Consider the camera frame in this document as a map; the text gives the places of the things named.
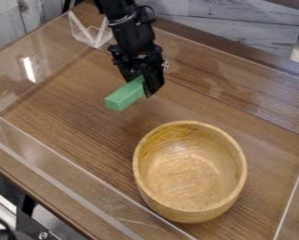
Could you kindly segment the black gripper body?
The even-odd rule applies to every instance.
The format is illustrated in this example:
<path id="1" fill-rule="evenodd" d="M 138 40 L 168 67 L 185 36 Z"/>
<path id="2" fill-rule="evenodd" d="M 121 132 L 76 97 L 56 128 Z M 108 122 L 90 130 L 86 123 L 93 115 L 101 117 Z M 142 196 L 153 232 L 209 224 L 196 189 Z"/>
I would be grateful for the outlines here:
<path id="1" fill-rule="evenodd" d="M 154 44 L 152 20 L 144 20 L 141 17 L 121 17 L 109 19 L 108 27 L 116 41 L 109 46 L 113 64 L 116 65 L 117 61 L 137 61 L 140 67 L 142 62 L 156 61 L 164 69 L 162 49 Z"/>

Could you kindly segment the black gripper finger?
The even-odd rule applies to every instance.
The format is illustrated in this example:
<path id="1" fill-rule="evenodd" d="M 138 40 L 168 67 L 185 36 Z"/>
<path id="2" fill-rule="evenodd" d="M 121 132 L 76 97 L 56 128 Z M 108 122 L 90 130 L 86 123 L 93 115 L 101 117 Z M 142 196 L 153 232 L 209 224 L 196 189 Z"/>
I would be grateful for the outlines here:
<path id="1" fill-rule="evenodd" d="M 164 85 L 162 66 L 156 61 L 145 61 L 140 64 L 140 72 L 144 78 L 145 96 L 149 98 Z"/>
<path id="2" fill-rule="evenodd" d="M 129 83 L 140 75 L 140 67 L 137 61 L 117 61 L 116 66 L 126 83 Z"/>

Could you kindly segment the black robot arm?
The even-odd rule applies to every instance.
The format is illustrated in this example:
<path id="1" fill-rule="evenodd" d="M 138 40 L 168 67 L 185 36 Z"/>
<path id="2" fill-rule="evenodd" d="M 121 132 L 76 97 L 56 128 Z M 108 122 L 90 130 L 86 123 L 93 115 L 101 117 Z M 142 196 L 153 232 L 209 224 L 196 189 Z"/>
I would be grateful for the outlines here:
<path id="1" fill-rule="evenodd" d="M 129 83 L 144 79 L 144 93 L 149 98 L 164 85 L 162 48 L 154 44 L 154 12 L 134 0 L 92 0 L 98 13 L 108 20 L 114 43 L 108 46 L 112 63 Z"/>

